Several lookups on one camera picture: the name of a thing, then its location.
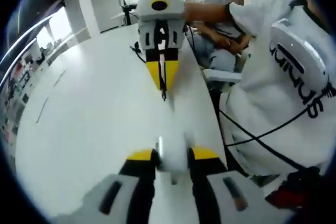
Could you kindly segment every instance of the person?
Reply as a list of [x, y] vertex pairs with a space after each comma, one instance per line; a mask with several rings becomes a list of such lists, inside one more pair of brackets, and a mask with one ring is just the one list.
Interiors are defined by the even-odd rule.
[[40, 48], [41, 58], [35, 61], [38, 65], [41, 65], [42, 62], [46, 59], [46, 50], [47, 49], [43, 47]]
[[[244, 0], [205, 0], [205, 3], [244, 4]], [[238, 57], [248, 47], [251, 35], [245, 34], [239, 27], [225, 23], [208, 24], [195, 22], [198, 35], [187, 36], [198, 63], [204, 68], [234, 72]]]
[[[221, 94], [217, 106], [254, 136], [275, 129], [307, 109], [296, 120], [260, 140], [302, 167], [312, 167], [325, 163], [334, 149], [336, 57], [330, 28], [317, 4], [313, 0], [299, 2], [292, 10], [288, 0], [256, 0], [254, 4], [244, 6], [185, 3], [185, 19], [186, 22], [235, 24], [256, 37], [254, 51], [242, 70], [241, 82], [232, 86], [229, 95]], [[327, 52], [321, 54], [321, 58], [329, 76], [327, 87], [331, 92], [328, 95], [318, 98], [320, 94], [311, 90], [293, 67], [285, 67], [289, 62], [271, 38], [272, 24], [284, 15], [288, 15], [302, 35], [311, 38], [316, 48]], [[223, 131], [230, 132], [225, 135], [226, 145], [250, 138], [222, 113], [219, 119]], [[256, 141], [229, 147], [229, 152], [247, 175], [297, 171]]]

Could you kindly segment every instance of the black cable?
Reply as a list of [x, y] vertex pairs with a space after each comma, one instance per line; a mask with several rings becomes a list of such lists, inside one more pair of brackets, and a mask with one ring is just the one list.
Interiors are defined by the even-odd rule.
[[130, 46], [130, 48], [135, 52], [136, 56], [137, 56], [143, 63], [146, 63], [146, 61], [140, 57], [140, 55], [139, 55], [139, 53], [138, 53], [138, 51], [137, 51], [136, 48], [131, 47], [131, 46]]
[[[322, 93], [320, 96], [318, 96], [315, 101], [317, 100], [320, 100], [323, 96], [325, 95], [325, 93]], [[302, 110], [299, 114], [297, 114], [296, 116], [294, 116], [292, 119], [288, 120], [286, 123], [283, 123], [282, 125], [274, 128], [273, 130], [270, 130], [260, 136], [257, 136], [257, 138], [262, 138], [264, 136], [267, 136], [283, 127], [285, 127], [286, 125], [290, 124], [291, 122], [295, 121], [297, 118], [299, 118], [300, 116], [302, 116], [303, 114], [305, 114], [312, 106], [314, 105], [314, 102], [312, 102], [310, 105], [308, 105], [304, 110]], [[227, 116], [223, 111], [220, 110], [220, 112], [223, 114], [223, 116]], [[231, 146], [237, 146], [237, 145], [240, 145], [240, 144], [245, 144], [245, 143], [248, 143], [248, 142], [251, 142], [255, 140], [254, 138], [251, 138], [251, 139], [248, 139], [248, 140], [244, 140], [244, 141], [240, 141], [238, 143], [234, 143], [234, 144], [227, 144], [225, 145], [226, 147], [231, 147]]]
[[195, 53], [195, 41], [194, 41], [194, 35], [193, 35], [193, 31], [191, 30], [191, 27], [189, 25], [187, 25], [187, 27], [189, 27], [190, 30], [190, 34], [191, 34], [191, 40], [193, 42], [193, 51]]
[[137, 19], [139, 19], [139, 17], [131, 12], [129, 12], [129, 14], [131, 14], [132, 16], [136, 17]]
[[268, 145], [266, 145], [265, 143], [263, 143], [258, 137], [252, 135], [251, 133], [249, 133], [246, 129], [244, 129], [243, 127], [241, 127], [238, 123], [236, 123], [232, 118], [230, 118], [227, 114], [225, 114], [222, 110], [219, 110], [226, 118], [228, 118], [233, 124], [235, 124], [238, 128], [240, 128], [245, 134], [249, 135], [250, 137], [253, 138], [253, 140], [257, 141], [258, 144], [260, 144], [263, 148], [265, 148], [266, 150], [268, 150], [269, 152], [271, 152], [273, 155], [275, 155], [276, 157], [278, 157], [279, 159], [281, 159], [282, 161], [286, 162], [287, 164], [289, 164], [290, 166], [292, 166], [293, 168], [297, 169], [297, 170], [302, 170], [302, 169], [306, 169], [304, 166], [296, 163], [295, 161], [291, 160], [290, 158], [282, 155], [281, 153], [278, 153], [277, 151], [273, 150], [271, 147], [269, 147]]

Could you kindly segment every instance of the white tabletop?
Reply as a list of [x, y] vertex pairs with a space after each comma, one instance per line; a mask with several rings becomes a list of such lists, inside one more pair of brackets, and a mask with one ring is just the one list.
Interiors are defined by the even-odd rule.
[[[213, 105], [187, 41], [179, 54], [174, 101], [164, 102], [129, 47], [137, 40], [133, 25], [74, 46], [32, 92], [18, 131], [16, 170], [47, 216], [78, 209], [86, 192], [118, 173], [132, 152], [154, 148], [159, 136], [171, 143], [192, 136], [225, 160]], [[189, 176], [173, 186], [158, 174], [150, 223], [197, 222]]]

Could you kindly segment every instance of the white shirt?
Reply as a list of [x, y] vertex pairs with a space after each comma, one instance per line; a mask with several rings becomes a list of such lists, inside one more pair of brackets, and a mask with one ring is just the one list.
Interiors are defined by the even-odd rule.
[[[241, 73], [241, 82], [232, 87], [226, 104], [221, 101], [220, 107], [254, 136], [264, 134], [292, 119], [319, 95], [313, 94], [302, 80], [295, 81], [297, 73], [291, 71], [291, 67], [285, 68], [286, 60], [283, 60], [270, 38], [271, 24], [283, 18], [284, 12], [289, 10], [289, 3], [290, 0], [256, 0], [253, 5], [239, 6], [232, 3], [229, 6], [235, 23], [246, 33], [256, 36], [256, 40], [254, 52], [247, 59]], [[307, 15], [302, 6], [296, 6], [288, 19], [313, 36], [315, 45], [329, 49], [330, 53], [323, 60], [329, 70], [332, 70], [330, 72], [335, 73], [336, 54], [331, 36]], [[335, 75], [329, 77], [336, 87]], [[224, 124], [229, 124], [232, 134], [232, 137], [225, 134], [226, 144], [251, 138], [223, 115], [220, 120], [223, 128]], [[335, 123], [336, 98], [323, 97], [309, 113], [260, 140], [298, 164], [314, 166], [326, 162], [334, 151]], [[229, 149], [249, 174], [269, 175], [296, 171], [256, 141]]]

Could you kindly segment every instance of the person's hand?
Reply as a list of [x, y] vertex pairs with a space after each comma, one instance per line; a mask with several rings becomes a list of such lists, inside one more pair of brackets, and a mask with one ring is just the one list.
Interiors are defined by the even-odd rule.
[[217, 48], [228, 48], [230, 46], [230, 40], [224, 35], [213, 33], [211, 34], [211, 39], [215, 43]]
[[234, 40], [230, 40], [230, 46], [227, 49], [231, 54], [236, 55], [240, 54], [243, 50], [241, 45], [235, 42]]
[[190, 25], [194, 20], [192, 19], [192, 2], [188, 1], [184, 3], [183, 18], [186, 24]]

